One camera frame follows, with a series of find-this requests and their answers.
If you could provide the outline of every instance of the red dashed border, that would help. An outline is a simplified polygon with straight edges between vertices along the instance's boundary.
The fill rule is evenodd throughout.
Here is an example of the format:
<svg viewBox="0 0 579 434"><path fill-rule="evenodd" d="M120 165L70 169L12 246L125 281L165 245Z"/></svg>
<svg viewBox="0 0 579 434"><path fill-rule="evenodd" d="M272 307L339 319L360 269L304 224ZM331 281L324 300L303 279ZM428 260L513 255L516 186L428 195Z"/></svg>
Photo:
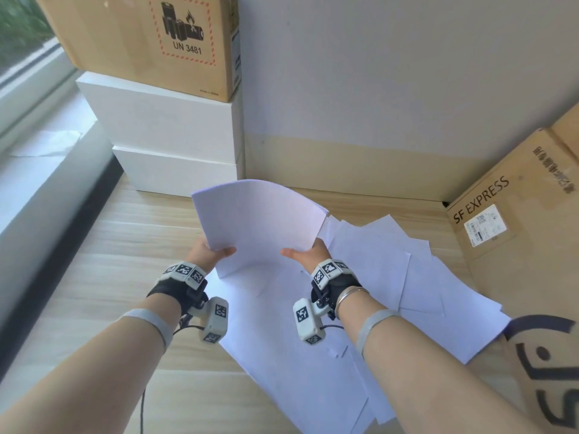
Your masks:
<svg viewBox="0 0 579 434"><path fill-rule="evenodd" d="M159 31L159 26L157 24L157 17L155 15L155 9L153 8L153 2L151 0L149 0L150 13L153 15L153 21L155 22L155 27L157 28L157 38L159 39L159 45L161 46L161 51L166 56L172 56L172 57L175 57L177 59L184 59L186 61L191 61L191 62L198 62L199 64L215 66L216 65L216 63L215 63L215 45L213 44L213 28L211 26L211 10L209 9L209 3L200 2L199 0L184 0L184 1L194 3L196 5L207 6L207 21L209 22L209 39L211 40L211 53L213 53L213 62L209 63L209 61L202 61L201 59L195 59L195 58L190 58L187 56L175 55L173 53L169 53L168 51L165 51L165 48L163 47L163 40L161 39L161 32Z"/></svg>

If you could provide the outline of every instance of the stack of paper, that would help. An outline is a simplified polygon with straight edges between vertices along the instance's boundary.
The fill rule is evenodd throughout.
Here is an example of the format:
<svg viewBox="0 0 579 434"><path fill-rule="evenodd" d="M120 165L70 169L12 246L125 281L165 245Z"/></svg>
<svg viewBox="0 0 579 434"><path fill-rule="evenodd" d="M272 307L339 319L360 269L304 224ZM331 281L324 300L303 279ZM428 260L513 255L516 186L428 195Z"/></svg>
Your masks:
<svg viewBox="0 0 579 434"><path fill-rule="evenodd" d="M210 247L238 248L207 277L208 295L230 305L221 345L303 432L363 433L374 419L385 423L395 413L342 329L327 329L315 346L298 338L292 307L310 296L312 277L280 259L282 247L306 250L318 235L375 299L462 363L509 321L501 305L460 282L427 241L409 238L390 216L355 227L260 181L207 189L193 201Z"/></svg>

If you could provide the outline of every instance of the hand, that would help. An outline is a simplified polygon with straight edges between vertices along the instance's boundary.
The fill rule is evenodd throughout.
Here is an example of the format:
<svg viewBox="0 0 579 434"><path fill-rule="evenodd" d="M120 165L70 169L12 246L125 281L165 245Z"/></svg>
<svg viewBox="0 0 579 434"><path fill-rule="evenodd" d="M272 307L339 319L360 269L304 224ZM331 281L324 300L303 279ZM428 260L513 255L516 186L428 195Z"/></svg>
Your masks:
<svg viewBox="0 0 579 434"><path fill-rule="evenodd" d="M324 241L320 238L315 239L314 246L308 251L296 251L292 248L284 248L280 254L302 264L309 274L313 273L315 267L321 262L332 258Z"/></svg>
<svg viewBox="0 0 579 434"><path fill-rule="evenodd" d="M199 268L209 274L213 268L215 268L217 262L219 262L221 259L224 259L225 257L229 257L235 254L235 251L237 251L235 247L228 247L219 251L213 251L209 248L207 239L202 237L195 241L193 248L191 251L189 251L189 254L187 254L185 260L199 266Z"/></svg>

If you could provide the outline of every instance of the green foliage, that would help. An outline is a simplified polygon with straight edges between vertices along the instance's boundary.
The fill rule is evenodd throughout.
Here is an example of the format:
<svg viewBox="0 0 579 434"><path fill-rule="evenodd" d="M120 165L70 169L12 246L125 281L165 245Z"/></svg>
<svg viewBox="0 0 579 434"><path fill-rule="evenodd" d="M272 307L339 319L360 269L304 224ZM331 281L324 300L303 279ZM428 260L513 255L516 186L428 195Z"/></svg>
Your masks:
<svg viewBox="0 0 579 434"><path fill-rule="evenodd" d="M35 0L0 0L0 74L53 36Z"/></svg>

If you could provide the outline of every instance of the window frame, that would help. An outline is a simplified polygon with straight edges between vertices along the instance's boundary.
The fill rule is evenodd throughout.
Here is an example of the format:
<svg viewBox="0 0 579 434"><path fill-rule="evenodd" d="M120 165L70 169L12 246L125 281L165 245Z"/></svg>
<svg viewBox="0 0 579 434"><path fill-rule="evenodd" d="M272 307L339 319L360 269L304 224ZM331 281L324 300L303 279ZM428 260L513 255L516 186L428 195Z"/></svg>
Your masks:
<svg viewBox="0 0 579 434"><path fill-rule="evenodd" d="M54 37L0 76L0 154L75 86L76 74Z"/></svg>

